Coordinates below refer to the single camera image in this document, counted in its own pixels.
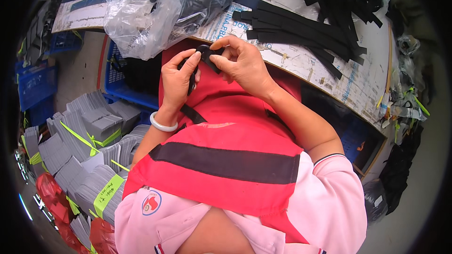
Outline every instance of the woman's left hand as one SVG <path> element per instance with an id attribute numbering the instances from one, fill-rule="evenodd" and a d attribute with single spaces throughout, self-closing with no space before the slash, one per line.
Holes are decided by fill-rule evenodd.
<path id="1" fill-rule="evenodd" d="M 181 70 L 177 69 L 179 63 L 184 58 L 189 57 L 187 62 L 182 66 Z M 187 101 L 187 93 L 189 91 L 190 76 L 201 60 L 201 53 L 196 49 L 189 49 L 180 52 L 162 66 L 162 80 L 165 96 L 163 97 L 162 107 L 178 112 Z M 201 80 L 201 71 L 195 74 L 196 84 Z"/>

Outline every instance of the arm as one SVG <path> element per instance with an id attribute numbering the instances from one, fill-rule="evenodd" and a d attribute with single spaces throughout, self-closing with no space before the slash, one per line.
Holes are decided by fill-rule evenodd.
<path id="1" fill-rule="evenodd" d="M 177 65 L 184 58 L 189 57 L 187 62 L 183 65 L 181 70 L 177 69 Z M 168 63 L 162 66 L 162 80 L 164 97 L 162 106 L 155 114 L 154 119 L 159 124 L 167 127 L 172 127 L 177 122 L 177 115 L 180 108 L 187 101 L 187 92 L 189 90 L 190 75 L 195 70 L 201 59 L 201 53 L 196 52 L 195 49 L 182 51 L 174 56 Z M 201 79 L 201 71 L 198 70 L 195 75 L 195 89 L 196 84 Z M 146 155 L 154 149 L 158 144 L 170 138 L 174 132 L 162 132 L 151 126 L 144 135 L 131 164 L 131 169 Z"/>
<path id="2" fill-rule="evenodd" d="M 235 36 L 223 37 L 211 45 L 216 50 L 228 45 L 211 61 L 224 72 L 223 80 L 236 81 L 246 92 L 267 102 L 295 134 L 313 162 L 333 153 L 343 154 L 342 143 L 331 125 L 282 89 L 267 71 L 257 48 Z"/>
<path id="3" fill-rule="evenodd" d="M 279 86 L 263 98 L 294 133 L 297 144 L 306 149 L 315 163 L 334 153 L 343 154 L 335 129 L 317 113 L 301 104 Z"/>

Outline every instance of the pink polo shirt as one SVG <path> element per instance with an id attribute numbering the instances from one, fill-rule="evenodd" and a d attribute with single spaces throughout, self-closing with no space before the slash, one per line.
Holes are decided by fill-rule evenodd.
<path id="1" fill-rule="evenodd" d="M 115 240 L 121 253 L 172 254 L 192 234 L 211 206 L 143 187 L 115 212 Z M 263 226 L 258 217 L 224 210 L 256 254 L 356 253 L 366 236 L 361 182 L 347 158 L 327 156 L 314 165 L 301 153 L 287 216 L 310 245 L 286 244 L 285 233 Z"/>

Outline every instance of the bracelet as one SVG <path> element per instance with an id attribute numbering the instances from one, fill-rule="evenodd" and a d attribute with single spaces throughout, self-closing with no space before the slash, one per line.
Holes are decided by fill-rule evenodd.
<path id="1" fill-rule="evenodd" d="M 157 114 L 157 111 L 155 111 L 154 113 L 152 113 L 149 117 L 150 123 L 158 130 L 162 131 L 162 132 L 173 132 L 175 130 L 177 130 L 177 127 L 179 126 L 179 124 L 176 122 L 176 124 L 172 127 L 167 127 L 167 126 L 163 126 L 161 124 L 159 124 L 155 119 L 154 116 L 155 114 Z"/>

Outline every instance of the table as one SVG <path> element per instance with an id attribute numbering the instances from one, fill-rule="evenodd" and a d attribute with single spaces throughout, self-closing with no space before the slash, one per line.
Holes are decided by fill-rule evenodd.
<path id="1" fill-rule="evenodd" d="M 99 3 L 71 11 L 75 3 L 83 0 L 63 0 L 58 10 L 52 32 L 103 28 L 103 18 L 107 3 Z M 282 8 L 289 9 L 275 0 L 264 0 Z M 301 0 L 284 0 L 292 5 Z M 232 3 L 227 12 L 223 12 L 212 22 L 203 26 L 194 38 L 215 41 L 220 37 L 234 34 L 246 40 L 247 24 L 232 20 L 234 11 L 250 10 L 237 3 Z M 316 19 L 312 8 L 299 8 L 300 14 L 310 19 Z M 376 104 L 385 91 L 387 82 L 389 51 L 396 53 L 396 43 L 392 37 L 392 49 L 389 49 L 389 35 L 392 32 L 388 20 L 380 17 L 383 26 L 379 29 L 374 23 L 364 24 L 356 20 L 355 28 L 359 38 L 359 45 L 367 48 L 363 55 L 364 63 L 359 65 L 354 61 L 344 62 L 335 58 L 334 65 L 342 72 L 341 80 L 334 78 L 326 68 L 315 59 L 310 51 L 304 47 L 289 44 L 259 43 L 257 40 L 248 42 L 256 45 L 263 59 L 271 65 L 309 82 L 323 92 L 345 104 L 365 121 L 372 124 L 378 131 L 388 136 L 388 131 L 381 128 L 378 122 Z M 392 63 L 396 64 L 397 56 L 392 55 Z"/>

